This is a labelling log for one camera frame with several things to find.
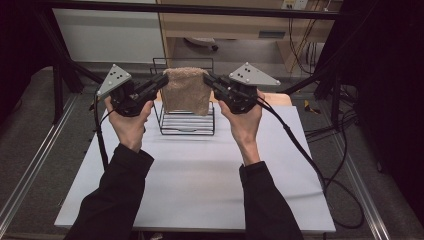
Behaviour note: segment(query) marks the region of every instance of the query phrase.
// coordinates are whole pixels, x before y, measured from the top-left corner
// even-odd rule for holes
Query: black curtain
[[[66,49],[53,12],[48,10],[46,16]],[[32,1],[0,1],[0,36],[1,124],[19,101],[31,76],[55,61],[49,39],[33,14]]]
[[[353,2],[358,3],[345,0],[344,6],[357,8]],[[424,225],[423,6],[420,0],[369,5],[366,21],[357,25],[354,51],[344,50],[348,54],[334,71],[342,83],[358,88],[356,109],[375,154]],[[338,51],[336,42],[349,38],[352,31],[334,26],[321,64]]]

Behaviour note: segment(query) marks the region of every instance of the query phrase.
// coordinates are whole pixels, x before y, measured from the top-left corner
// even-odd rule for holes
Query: hand
[[[265,99],[265,95],[258,90],[258,96]],[[260,161],[256,135],[262,117],[262,107],[255,105],[248,113],[232,114],[223,101],[219,101],[221,113],[231,125],[231,133],[243,157],[244,164],[250,165]]]
[[[111,97],[105,99],[105,104],[108,112],[113,110],[110,103]],[[153,101],[148,101],[144,104],[140,115],[135,117],[124,117],[117,112],[112,112],[109,115],[109,122],[118,136],[119,142],[127,148],[138,153],[141,149],[141,140],[144,134],[144,123],[147,122],[147,117],[150,115]]]

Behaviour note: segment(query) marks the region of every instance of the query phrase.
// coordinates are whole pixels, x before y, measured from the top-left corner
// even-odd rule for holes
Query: metal rod
[[[123,12],[156,12],[156,13],[184,13],[184,14],[210,14],[227,16],[251,16],[274,18],[301,18],[322,20],[350,20],[352,13],[331,11],[302,11],[302,10],[276,10],[264,8],[220,7],[201,5],[175,5],[175,4],[147,4],[147,3],[122,3],[122,2],[92,2],[92,1],[66,1],[66,0],[40,0],[39,6],[59,9],[123,11]]]

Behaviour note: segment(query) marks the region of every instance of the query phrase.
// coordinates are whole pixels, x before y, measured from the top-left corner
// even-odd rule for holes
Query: white tabletop
[[[214,136],[164,136],[154,111],[146,123],[143,150],[155,158],[134,228],[162,231],[243,231],[242,163],[230,125],[215,107]],[[309,153],[295,107],[274,109]],[[110,123],[103,125],[109,158],[118,145]],[[264,110],[257,141],[275,184],[303,232],[334,232],[335,227],[316,173],[287,137],[278,120]],[[97,139],[93,139],[55,225],[70,227],[82,199],[98,186],[103,173]]]

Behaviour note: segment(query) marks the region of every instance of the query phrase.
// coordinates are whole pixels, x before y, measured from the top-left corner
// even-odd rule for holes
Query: forearm
[[[303,239],[265,162],[240,167],[240,177],[244,191],[246,239]]]
[[[86,196],[65,239],[125,239],[131,233],[153,158],[119,145],[99,188]]]

